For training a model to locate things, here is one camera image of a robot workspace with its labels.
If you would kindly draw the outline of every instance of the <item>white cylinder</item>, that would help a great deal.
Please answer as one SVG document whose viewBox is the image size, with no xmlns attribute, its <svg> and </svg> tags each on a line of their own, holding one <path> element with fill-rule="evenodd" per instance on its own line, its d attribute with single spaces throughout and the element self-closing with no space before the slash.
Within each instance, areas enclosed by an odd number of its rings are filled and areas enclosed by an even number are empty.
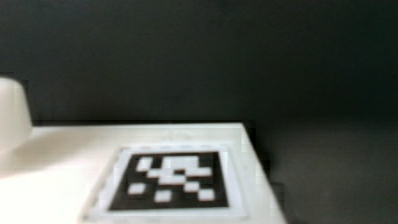
<svg viewBox="0 0 398 224">
<path fill-rule="evenodd" d="M 26 141 L 31 131 L 21 84 L 0 77 L 0 154 Z"/>
</svg>

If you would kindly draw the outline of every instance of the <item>black wall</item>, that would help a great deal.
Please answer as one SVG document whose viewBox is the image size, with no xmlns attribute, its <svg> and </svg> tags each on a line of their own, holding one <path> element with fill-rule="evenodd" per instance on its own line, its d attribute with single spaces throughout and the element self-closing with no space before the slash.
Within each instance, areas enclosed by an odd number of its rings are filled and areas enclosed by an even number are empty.
<svg viewBox="0 0 398 224">
<path fill-rule="evenodd" d="M 243 121 L 291 223 L 398 223 L 395 6 L 3 0 L 35 124 Z"/>
</svg>

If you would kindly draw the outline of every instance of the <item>black square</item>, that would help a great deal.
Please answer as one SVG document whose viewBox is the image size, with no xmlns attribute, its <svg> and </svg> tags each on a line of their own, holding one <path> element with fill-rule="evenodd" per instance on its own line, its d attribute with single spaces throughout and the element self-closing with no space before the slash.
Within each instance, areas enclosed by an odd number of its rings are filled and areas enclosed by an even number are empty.
<svg viewBox="0 0 398 224">
<path fill-rule="evenodd" d="M 147 172 L 136 171 L 138 161 L 143 157 L 152 159 L 149 167 L 152 170 L 161 168 L 161 161 L 165 157 L 175 158 L 181 156 L 196 157 L 198 168 L 209 168 L 211 175 L 186 176 L 184 169 L 175 169 L 172 175 L 184 177 L 186 182 L 198 182 L 198 190 L 207 190 L 212 192 L 211 200 L 198 200 L 198 192 L 184 192 L 182 184 L 159 184 L 159 178 L 149 178 Z M 141 193 L 138 194 L 127 193 L 127 188 L 133 183 L 140 183 L 145 186 Z M 170 191 L 170 201 L 154 201 L 154 194 L 157 191 Z M 127 161 L 127 167 L 108 210 L 127 211 L 214 207 L 228 207 L 218 152 L 133 154 Z"/>
</svg>

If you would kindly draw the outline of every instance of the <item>white surface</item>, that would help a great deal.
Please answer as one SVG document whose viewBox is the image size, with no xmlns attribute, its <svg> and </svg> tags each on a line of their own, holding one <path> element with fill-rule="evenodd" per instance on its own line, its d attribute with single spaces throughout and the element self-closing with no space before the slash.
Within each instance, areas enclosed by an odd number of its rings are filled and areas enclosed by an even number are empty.
<svg viewBox="0 0 398 224">
<path fill-rule="evenodd" d="M 29 130 L 22 88 L 13 80 L 0 77 L 0 155 L 24 142 Z"/>
<path fill-rule="evenodd" d="M 205 224 L 284 224 L 269 185 L 239 124 L 33 128 L 28 142 L 0 157 L 0 223 L 74 224 L 93 200 L 115 155 L 131 144 L 228 144 L 246 219 Z M 186 223 L 140 219 L 133 224 Z"/>
</svg>

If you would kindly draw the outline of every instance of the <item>white table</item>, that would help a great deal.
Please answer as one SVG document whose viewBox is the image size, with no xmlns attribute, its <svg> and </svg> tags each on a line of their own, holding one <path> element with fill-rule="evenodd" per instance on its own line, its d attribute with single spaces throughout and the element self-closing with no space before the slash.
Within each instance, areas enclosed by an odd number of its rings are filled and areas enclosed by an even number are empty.
<svg viewBox="0 0 398 224">
<path fill-rule="evenodd" d="M 86 223 L 83 215 L 117 152 L 131 144 L 225 144 L 241 188 L 244 219 L 179 223 L 284 224 L 284 217 L 241 124 L 35 127 L 0 157 L 0 223 Z M 170 224 L 166 218 L 131 223 Z"/>
</svg>

